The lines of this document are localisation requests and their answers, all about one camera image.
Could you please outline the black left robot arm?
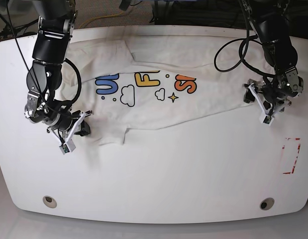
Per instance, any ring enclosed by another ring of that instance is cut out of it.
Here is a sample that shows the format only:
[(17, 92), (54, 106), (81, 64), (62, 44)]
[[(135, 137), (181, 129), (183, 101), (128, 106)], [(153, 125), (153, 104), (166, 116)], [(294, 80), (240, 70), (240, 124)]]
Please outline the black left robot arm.
[(246, 61), (242, 62), (263, 77), (262, 81), (249, 80), (244, 85), (244, 102), (257, 101), (262, 110), (260, 120), (265, 124), (271, 124), (277, 113), (291, 105), (289, 99), (299, 96), (304, 89), (304, 81), (298, 76), (296, 68), (298, 54), (292, 46), (284, 16), (289, 3), (288, 0), (242, 1), (244, 12), (256, 34), (249, 40), (262, 46), (265, 60), (275, 72), (265, 73)]

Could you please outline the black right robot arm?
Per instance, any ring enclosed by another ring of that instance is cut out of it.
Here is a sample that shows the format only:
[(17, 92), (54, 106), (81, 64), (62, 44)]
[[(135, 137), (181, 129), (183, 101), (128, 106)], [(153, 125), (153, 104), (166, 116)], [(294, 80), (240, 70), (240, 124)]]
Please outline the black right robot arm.
[[(71, 112), (82, 90), (82, 78), (75, 64), (66, 58), (73, 36), (78, 12), (74, 0), (35, 0), (33, 5), (39, 14), (38, 35), (32, 53), (32, 66), (28, 69), (28, 87), (25, 117), (32, 123), (42, 122), (58, 139), (60, 148), (70, 152), (74, 135), (88, 136), (90, 126), (85, 118), (92, 111)], [(76, 73), (78, 86), (71, 100), (55, 98), (62, 83), (62, 65), (68, 64)]]

